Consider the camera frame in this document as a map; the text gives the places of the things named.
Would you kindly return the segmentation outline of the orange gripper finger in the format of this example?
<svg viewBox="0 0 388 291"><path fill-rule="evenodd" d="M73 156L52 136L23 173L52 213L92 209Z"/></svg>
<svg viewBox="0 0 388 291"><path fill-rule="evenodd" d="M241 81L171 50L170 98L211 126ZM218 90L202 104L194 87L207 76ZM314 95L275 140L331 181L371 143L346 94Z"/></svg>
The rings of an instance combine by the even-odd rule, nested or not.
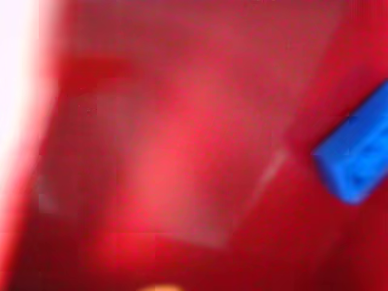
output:
<svg viewBox="0 0 388 291"><path fill-rule="evenodd" d="M176 284L155 283L141 287L141 291L185 291L185 289Z"/></svg>

